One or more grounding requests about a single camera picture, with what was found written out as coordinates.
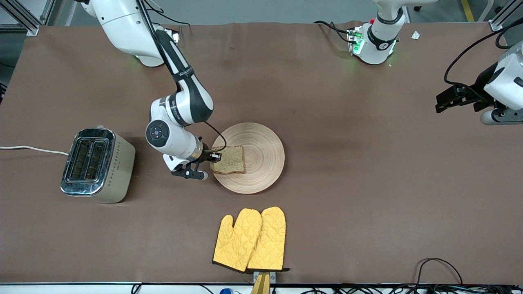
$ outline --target yellow oven mitt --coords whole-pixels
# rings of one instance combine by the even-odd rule
[[[285,214],[279,207],[270,207],[262,212],[261,218],[261,232],[247,268],[249,271],[281,271],[287,228]]]
[[[259,211],[244,208],[233,226],[233,217],[225,216],[220,224],[212,263],[245,272],[262,228]]]

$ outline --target small white paper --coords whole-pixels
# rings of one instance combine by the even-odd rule
[[[418,31],[414,31],[414,34],[412,34],[412,37],[414,40],[417,40],[419,39],[419,32]]]

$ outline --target wooden plate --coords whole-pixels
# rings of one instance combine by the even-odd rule
[[[245,173],[214,174],[225,188],[240,194],[253,194],[274,184],[283,170],[285,151],[280,138],[269,128],[254,122],[242,122],[226,129],[222,135],[228,146],[242,145]],[[223,146],[218,137],[212,148]]]

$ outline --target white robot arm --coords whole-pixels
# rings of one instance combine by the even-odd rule
[[[523,41],[480,73],[473,85],[453,85],[438,94],[436,100],[437,113],[473,104],[476,112],[494,107],[481,114],[480,120],[485,125],[523,123]]]
[[[221,154],[209,150],[201,138],[184,127],[207,121],[214,106],[194,69],[174,43],[173,33],[151,23],[141,0],[81,2],[90,15],[98,18],[116,48],[136,55],[147,66],[166,64],[178,91],[152,103],[145,137],[153,148],[163,153],[173,175],[206,179],[207,173],[197,170],[199,163],[219,161]]]
[[[349,31],[349,50],[369,64],[380,64],[392,54],[397,34],[405,24],[402,6],[424,5],[438,0],[372,0],[378,6],[373,23],[367,22]]]

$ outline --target stainless steel toaster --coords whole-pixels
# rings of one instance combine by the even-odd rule
[[[103,126],[82,130],[74,138],[60,188],[98,203],[120,202],[129,187],[134,155],[133,145]]]

